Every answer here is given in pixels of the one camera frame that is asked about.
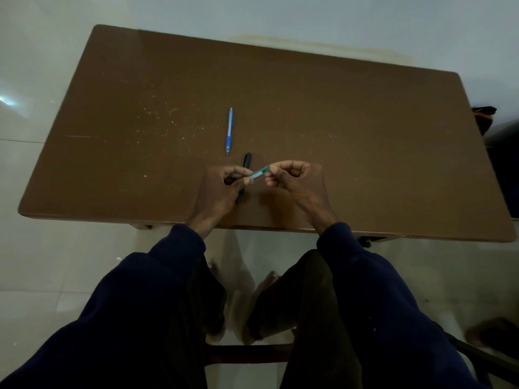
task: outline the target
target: person's right hand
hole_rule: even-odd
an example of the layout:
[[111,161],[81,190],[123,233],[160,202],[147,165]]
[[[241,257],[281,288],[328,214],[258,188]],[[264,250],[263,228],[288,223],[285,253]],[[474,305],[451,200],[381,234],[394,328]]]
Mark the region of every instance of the person's right hand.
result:
[[276,162],[265,174],[265,182],[269,187],[286,189],[318,234],[339,221],[328,202],[321,165],[294,160]]

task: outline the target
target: brown wooden table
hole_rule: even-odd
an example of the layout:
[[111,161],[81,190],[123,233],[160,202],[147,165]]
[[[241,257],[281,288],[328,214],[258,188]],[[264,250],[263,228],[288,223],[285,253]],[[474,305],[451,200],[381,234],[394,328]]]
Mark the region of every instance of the brown wooden table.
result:
[[[184,222],[206,165],[248,151],[253,170],[321,163],[358,234],[515,238],[456,73],[111,26],[92,31],[19,212]],[[219,226],[312,231],[261,179]]]

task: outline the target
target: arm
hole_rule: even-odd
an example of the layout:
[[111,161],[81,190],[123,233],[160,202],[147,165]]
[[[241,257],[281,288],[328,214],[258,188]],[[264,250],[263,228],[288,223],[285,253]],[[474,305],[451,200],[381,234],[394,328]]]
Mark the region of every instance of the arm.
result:
[[364,250],[348,225],[338,221],[320,165],[279,162],[271,165],[265,181],[287,189],[321,235],[317,248],[332,271],[364,387],[484,387],[436,324],[420,312],[391,263]]
[[[251,171],[209,168],[187,225],[149,253],[133,253],[97,285],[79,318],[53,334],[0,387],[62,387],[160,377],[161,347],[179,300],[203,259],[206,237],[233,207]],[[242,177],[230,182],[229,178]]]

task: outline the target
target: green pen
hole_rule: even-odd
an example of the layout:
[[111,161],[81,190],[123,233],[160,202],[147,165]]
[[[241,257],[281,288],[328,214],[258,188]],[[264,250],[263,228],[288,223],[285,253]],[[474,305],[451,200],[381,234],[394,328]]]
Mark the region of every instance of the green pen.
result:
[[250,175],[249,177],[250,177],[251,179],[256,179],[256,177],[261,176],[261,175],[263,175],[263,173],[267,173],[268,171],[269,171],[269,167],[266,166],[266,167],[264,167],[264,168],[261,168],[260,170],[257,170],[256,172],[254,172],[254,173],[253,173],[252,175]]

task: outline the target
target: sleeve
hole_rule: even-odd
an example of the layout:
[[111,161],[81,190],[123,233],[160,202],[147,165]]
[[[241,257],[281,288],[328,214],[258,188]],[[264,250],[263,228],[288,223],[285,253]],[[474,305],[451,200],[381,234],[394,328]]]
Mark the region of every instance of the sleeve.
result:
[[79,318],[53,334],[0,387],[58,387],[88,372],[146,370],[164,343],[176,303],[205,251],[204,241],[175,225],[149,253],[133,253],[100,281]]
[[333,274],[342,320],[362,366],[364,387],[484,388],[441,329],[380,255],[360,246],[349,226],[326,229],[317,248]]

